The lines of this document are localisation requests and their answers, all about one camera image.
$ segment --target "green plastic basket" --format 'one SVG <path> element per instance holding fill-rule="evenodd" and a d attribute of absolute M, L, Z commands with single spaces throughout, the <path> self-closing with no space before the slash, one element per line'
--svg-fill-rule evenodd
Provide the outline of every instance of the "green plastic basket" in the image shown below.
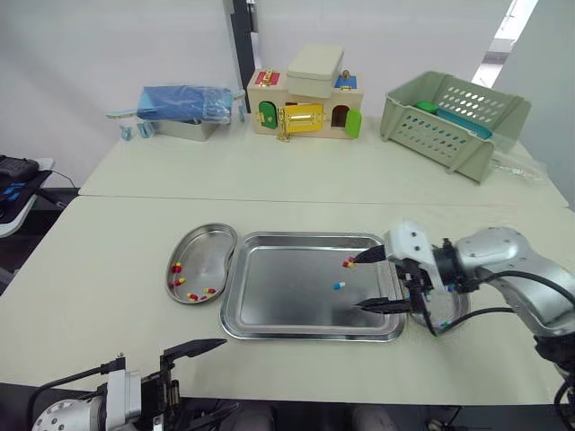
<path fill-rule="evenodd" d="M 412 105 L 432 101 L 493 132 L 489 139 Z M 482 182 L 501 142 L 516 142 L 531 104 L 522 97 L 468 83 L 452 75 L 426 72 L 389 92 L 381 135 L 447 167 L 449 173 Z"/>

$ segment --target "tray rim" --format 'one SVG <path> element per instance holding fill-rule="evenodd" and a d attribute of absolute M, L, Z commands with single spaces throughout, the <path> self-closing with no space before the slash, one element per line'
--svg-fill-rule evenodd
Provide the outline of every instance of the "tray rim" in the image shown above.
<path fill-rule="evenodd" d="M 351 233 L 351 232 L 288 232 L 288 231 L 276 231 L 276 232 L 268 232 L 268 231 L 257 231 L 246 234 L 237 244 L 236 250 L 241 251 L 244 244 L 246 244 L 250 239 L 256 238 L 259 236 L 304 236 L 304 237 L 314 237 L 314 238 L 322 238 L 322 237 L 338 237 L 338 238 L 346 238 L 346 237 L 353 237 L 353 238 L 368 238 L 375 241 L 377 244 L 385 244 L 384 240 L 377 235 L 372 233 Z M 395 326 L 394 330 L 389 332 L 388 334 L 384 335 L 350 335 L 350 334 L 290 334 L 290 333 L 277 333 L 277 332 L 269 332 L 269 333 L 257 333 L 253 332 L 250 334 L 244 334 L 243 332 L 237 331 L 230 322 L 226 318 L 226 309 L 230 302 L 230 293 L 231 287 L 230 284 L 233 280 L 233 275 L 235 274 L 238 259 L 240 256 L 240 252 L 235 252 L 234 257 L 232 259 L 231 267 L 228 271 L 228 277 L 226 280 L 226 294 L 224 295 L 224 300 L 222 302 L 222 306 L 220 308 L 220 324 L 224 331 L 236 338 L 236 339 L 304 339 L 304 340 L 330 340 L 330 341 L 364 341 L 364 342 L 389 342 L 397 339 L 403 332 L 405 324 L 407 322 L 405 314 L 393 314 L 390 315 L 390 318 L 397 319 L 397 325 Z M 397 275 L 394 271 L 390 272 L 393 282 L 393 290 L 391 294 L 393 294 L 394 298 L 392 299 L 399 299 L 403 297 L 403 292 L 401 289 L 401 285 L 397 278 Z"/>

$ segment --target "black cable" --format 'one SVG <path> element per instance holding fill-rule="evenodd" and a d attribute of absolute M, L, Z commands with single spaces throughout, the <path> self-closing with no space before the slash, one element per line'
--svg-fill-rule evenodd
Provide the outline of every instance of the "black cable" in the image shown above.
<path fill-rule="evenodd" d="M 557 416 L 559 417 L 559 419 L 561 420 L 561 422 L 563 423 L 565 428 L 570 430 L 570 431 L 575 430 L 575 428 L 573 428 L 571 426 L 569 419 L 563 413 L 563 410 L 561 408 L 561 400 L 563 398 L 563 395 L 565 395 L 565 392 L 569 389 L 569 387 L 571 385 L 573 385 L 574 381 L 575 381 L 575 377 L 573 377 L 573 376 L 570 376 L 567 380 L 565 380 L 565 382 L 563 382 L 563 384 L 561 385 L 561 387 L 559 388 L 557 393 L 555 393 L 555 399 L 553 400 L 553 406 L 555 407 L 555 413 L 557 413 Z"/>
<path fill-rule="evenodd" d="M 482 308 L 481 310 L 475 310 L 474 312 L 469 312 L 469 313 L 461 316 L 460 318 L 455 319 L 451 323 L 449 323 L 447 326 L 445 326 L 442 329 L 441 333 L 444 333 L 444 332 L 447 332 L 448 330 L 453 329 L 455 326 L 457 326 L 460 323 L 463 323 L 467 319 L 471 319 L 474 316 L 481 316 L 482 314 L 487 314 L 489 312 L 514 312 L 514 311 L 512 308 L 508 308 L 508 307 L 492 307 L 492 308 Z"/>
<path fill-rule="evenodd" d="M 425 312 L 423 312 L 423 319 L 425 320 L 425 325 L 428 327 L 428 330 L 429 332 L 431 332 L 431 335 L 436 337 L 438 334 L 435 332 L 435 328 L 433 328 L 433 323 L 431 322 L 431 318 L 429 317 L 428 309 L 425 306 L 425 304 L 423 306 L 425 307 Z"/>
<path fill-rule="evenodd" d="M 567 301 L 569 301 L 573 305 L 573 307 L 575 307 L 575 296 L 573 296 L 573 294 L 571 292 L 569 292 L 567 289 L 559 286 L 557 283 L 555 283 L 555 282 L 553 282 L 553 281 L 551 281 L 545 277 L 538 276 L 537 274 L 531 274 L 529 272 L 524 272 L 524 271 L 496 272 L 495 274 L 491 274 L 490 276 L 479 280 L 478 285 L 481 283 L 489 283 L 492 280 L 495 280 L 497 278 L 502 278 L 502 277 L 526 278 L 528 280 L 533 280 L 533 281 L 536 281 L 538 283 L 541 283 L 542 285 L 546 285 L 547 287 L 553 289 L 558 294 L 562 295 Z"/>
<path fill-rule="evenodd" d="M 72 181 L 72 179 L 71 179 L 70 177 L 68 177 L 67 175 L 64 175 L 64 174 L 61 173 L 61 172 L 54 171 L 53 169 L 52 169 L 52 171 L 53 171 L 54 173 L 57 173 L 60 177 L 64 177 L 64 178 L 66 178 L 68 181 L 70 181 L 70 184 L 72 184 L 72 188 L 73 188 L 73 189 L 79 190 L 79 188 L 75 186 L 74 182 Z"/>
<path fill-rule="evenodd" d="M 456 412 L 452 415 L 452 417 L 446 422 L 446 426 L 449 427 L 451 424 L 454 423 L 454 421 L 456 420 L 457 416 L 459 415 L 459 412 L 461 411 L 461 406 L 457 406 L 457 410 Z"/>
<path fill-rule="evenodd" d="M 32 429 L 32 422 L 33 422 L 33 415 L 34 415 L 34 403 L 38 396 L 47 389 L 53 388 L 55 386 L 59 386 L 60 384 L 74 382 L 76 380 L 84 379 L 89 375 L 94 374 L 106 374 L 108 372 L 108 367 L 106 366 L 98 366 L 97 368 L 92 368 L 91 370 L 86 370 L 78 374 L 70 375 L 68 377 L 64 377 L 63 379 L 55 380 L 54 382 L 42 384 L 39 388 L 37 388 L 30 398 L 28 399 L 28 404 L 26 405 L 26 429 Z"/>

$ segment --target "white wall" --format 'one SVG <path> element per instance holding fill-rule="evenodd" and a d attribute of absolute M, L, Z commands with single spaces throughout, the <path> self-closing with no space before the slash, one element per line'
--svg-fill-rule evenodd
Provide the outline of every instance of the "white wall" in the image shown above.
<path fill-rule="evenodd" d="M 510 0 L 261 0 L 264 67 L 286 69 L 306 42 L 336 43 L 364 76 L 362 111 L 381 115 L 385 94 L 427 70 L 471 80 Z"/>
<path fill-rule="evenodd" d="M 541 0 L 493 88 L 529 99 L 521 142 L 575 208 L 575 2 Z"/>
<path fill-rule="evenodd" d="M 237 88 L 232 52 L 222 0 L 3 0 L 0 154 L 52 157 L 82 185 L 118 140 L 104 111 L 146 84 Z"/>

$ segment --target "metal tray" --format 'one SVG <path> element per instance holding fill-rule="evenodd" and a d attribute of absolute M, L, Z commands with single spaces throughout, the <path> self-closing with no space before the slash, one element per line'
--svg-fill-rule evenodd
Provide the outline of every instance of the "metal tray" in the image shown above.
<path fill-rule="evenodd" d="M 234 229 L 227 224 L 204 224 L 183 237 L 168 261 L 166 290 L 179 303 L 198 304 L 211 301 L 226 287 L 230 258 L 237 242 Z M 174 273 L 172 267 L 181 263 L 181 272 Z M 185 277 L 186 281 L 176 286 L 175 281 Z M 204 289 L 213 288 L 214 294 Z M 198 297 L 196 302 L 188 294 Z"/>
<path fill-rule="evenodd" d="M 348 257 L 382 244 L 367 233 L 251 233 L 234 255 L 220 318 L 239 339 L 389 341 L 402 314 L 363 312 L 355 303 L 401 297 L 387 263 L 344 268 Z M 339 282 L 346 285 L 334 290 Z"/>

